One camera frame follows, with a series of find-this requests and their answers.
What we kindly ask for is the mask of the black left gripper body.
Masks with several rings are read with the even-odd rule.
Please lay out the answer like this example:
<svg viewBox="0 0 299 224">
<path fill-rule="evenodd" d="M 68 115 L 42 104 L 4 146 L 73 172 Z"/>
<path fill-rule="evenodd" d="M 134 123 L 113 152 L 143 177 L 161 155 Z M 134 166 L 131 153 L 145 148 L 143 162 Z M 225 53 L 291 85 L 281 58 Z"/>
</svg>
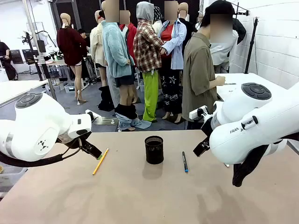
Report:
<svg viewBox="0 0 299 224">
<path fill-rule="evenodd" d="M 87 139 L 91 135 L 92 132 L 86 132 L 83 135 L 80 135 L 78 137 L 75 137 L 74 139 L 70 138 L 66 134 L 60 135 L 57 138 L 57 143 L 61 143 L 66 145 L 67 147 L 79 147 L 80 145 L 82 147 L 85 147 L 89 144 Z"/>
</svg>

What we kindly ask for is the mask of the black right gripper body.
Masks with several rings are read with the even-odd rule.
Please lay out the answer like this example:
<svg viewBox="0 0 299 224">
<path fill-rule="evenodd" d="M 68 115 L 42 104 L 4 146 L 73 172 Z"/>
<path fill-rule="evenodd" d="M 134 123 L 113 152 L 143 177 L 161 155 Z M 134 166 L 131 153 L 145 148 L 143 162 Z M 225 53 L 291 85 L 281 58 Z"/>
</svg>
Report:
<svg viewBox="0 0 299 224">
<path fill-rule="evenodd" d="M 209 140 L 211 133 L 213 132 L 213 129 L 211 127 L 211 121 L 213 119 L 213 115 L 206 115 L 204 117 L 204 123 L 201 127 L 202 132 L 206 135 L 205 140 Z"/>
</svg>

